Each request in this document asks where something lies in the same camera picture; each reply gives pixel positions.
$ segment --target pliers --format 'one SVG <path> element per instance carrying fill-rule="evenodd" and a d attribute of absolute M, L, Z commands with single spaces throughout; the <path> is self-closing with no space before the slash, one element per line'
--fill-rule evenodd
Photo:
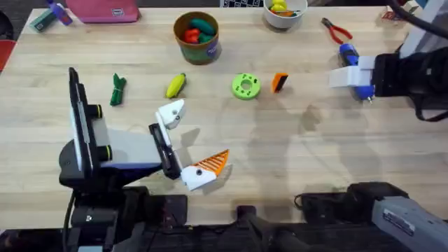
<path fill-rule="evenodd" d="M 346 29 L 343 29 L 341 27 L 338 27 L 336 25 L 334 25 L 332 22 L 330 22 L 328 19 L 326 18 L 322 18 L 322 24 L 325 25 L 328 30 L 330 31 L 330 35 L 331 38 L 338 44 L 342 45 L 344 42 L 338 38 L 335 34 L 335 30 L 342 33 L 343 35 L 345 35 L 347 38 L 352 39 L 353 36 L 350 34 L 350 32 L 348 32 Z"/>

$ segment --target cup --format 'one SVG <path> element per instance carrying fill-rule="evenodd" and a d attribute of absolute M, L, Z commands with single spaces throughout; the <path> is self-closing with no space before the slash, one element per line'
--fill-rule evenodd
<path fill-rule="evenodd" d="M 199 18 L 207 21 L 216 31 L 215 36 L 206 43 L 186 43 L 182 40 L 184 32 L 190 28 L 190 21 Z M 218 23 L 214 17 L 207 13 L 194 11 L 180 16 L 174 23 L 174 35 L 181 47 L 183 57 L 191 64 L 208 64 L 218 56 Z"/>
<path fill-rule="evenodd" d="M 295 17 L 282 17 L 280 15 L 272 13 L 269 8 L 272 6 L 272 0 L 265 0 L 264 16 L 266 21 L 273 27 L 279 29 L 289 29 L 295 25 L 302 18 L 303 13 L 307 11 L 307 0 L 286 0 L 286 5 L 289 11 L 297 12 Z"/>

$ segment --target wooden table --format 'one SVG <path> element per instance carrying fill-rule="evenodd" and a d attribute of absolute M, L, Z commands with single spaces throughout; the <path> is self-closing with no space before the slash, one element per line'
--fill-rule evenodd
<path fill-rule="evenodd" d="M 188 192 L 162 174 L 137 181 L 157 194 L 187 194 L 188 222 L 229 223 L 240 204 L 271 221 L 301 221 L 293 196 L 343 190 L 357 181 L 388 181 L 427 210 L 448 218 L 447 122 L 419 122 L 405 99 L 355 101 L 330 89 L 338 46 L 320 23 L 348 29 L 362 55 L 394 51 L 408 27 L 382 24 L 381 7 L 310 8 L 300 27 L 272 31 L 259 8 L 203 8 L 220 25 L 222 54 L 206 66 L 181 55 L 172 26 L 197 9 L 142 9 L 134 24 L 26 26 L 0 76 L 0 228 L 61 227 L 69 189 L 58 181 L 58 155 L 70 140 L 68 68 L 90 103 L 103 104 L 108 126 L 148 134 L 170 80 L 186 73 L 187 113 L 171 131 L 185 165 L 230 149 L 228 166 L 204 189 Z M 33 10 L 30 20 L 42 10 Z M 109 106 L 112 75 L 126 77 L 124 104 Z M 262 81 L 257 99 L 233 97 L 237 73 Z M 290 74 L 279 94 L 276 72 Z"/>

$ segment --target blue marker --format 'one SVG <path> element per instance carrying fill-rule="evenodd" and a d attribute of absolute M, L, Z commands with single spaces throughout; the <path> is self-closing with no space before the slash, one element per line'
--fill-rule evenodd
<path fill-rule="evenodd" d="M 55 3 L 53 0 L 47 0 L 50 5 L 50 10 L 55 14 L 56 18 L 61 21 L 64 25 L 70 25 L 73 20 L 70 18 L 69 14 L 64 10 L 64 7 L 60 3 Z"/>
<path fill-rule="evenodd" d="M 339 47 L 339 56 L 344 63 L 344 67 L 358 65 L 359 54 L 354 46 L 349 43 L 342 44 Z M 372 98 L 375 95 L 375 87 L 373 85 L 354 87 L 354 91 L 361 101 L 368 100 L 372 103 Z"/>

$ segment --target green toy ring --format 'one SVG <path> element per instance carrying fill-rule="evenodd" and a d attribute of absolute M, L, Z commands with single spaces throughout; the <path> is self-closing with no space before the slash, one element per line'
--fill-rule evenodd
<path fill-rule="evenodd" d="M 232 92 L 238 99 L 253 99 L 257 97 L 260 90 L 260 79 L 250 73 L 241 73 L 233 79 Z"/>

